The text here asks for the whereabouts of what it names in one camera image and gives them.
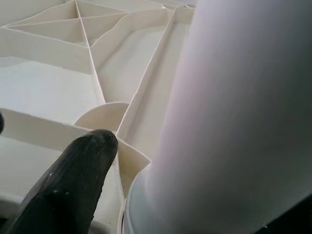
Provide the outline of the white plastic table top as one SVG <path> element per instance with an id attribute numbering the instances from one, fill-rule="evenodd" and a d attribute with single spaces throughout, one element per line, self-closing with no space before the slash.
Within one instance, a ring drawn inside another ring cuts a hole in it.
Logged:
<path id="1" fill-rule="evenodd" d="M 119 150 L 91 230 L 122 234 L 194 11 L 177 0 L 0 0 L 0 219 L 71 141 L 108 129 Z"/>

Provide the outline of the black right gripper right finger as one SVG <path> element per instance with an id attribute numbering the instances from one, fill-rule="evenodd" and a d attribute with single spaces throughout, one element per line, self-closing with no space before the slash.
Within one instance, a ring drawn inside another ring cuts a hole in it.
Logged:
<path id="1" fill-rule="evenodd" d="M 312 234 L 312 194 L 254 234 Z"/>

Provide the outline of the white plastic table leg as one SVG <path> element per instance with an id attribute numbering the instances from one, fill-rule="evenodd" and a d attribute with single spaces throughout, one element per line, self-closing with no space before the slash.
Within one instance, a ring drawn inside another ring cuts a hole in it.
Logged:
<path id="1" fill-rule="evenodd" d="M 254 234 L 312 194 L 312 0 L 197 0 L 122 234 Z"/>

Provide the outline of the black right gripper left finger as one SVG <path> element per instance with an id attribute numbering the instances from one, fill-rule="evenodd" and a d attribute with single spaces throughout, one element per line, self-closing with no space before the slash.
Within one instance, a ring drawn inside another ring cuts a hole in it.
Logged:
<path id="1" fill-rule="evenodd" d="M 87 234 L 117 149 L 103 129 L 70 143 L 25 197 L 14 234 Z"/>

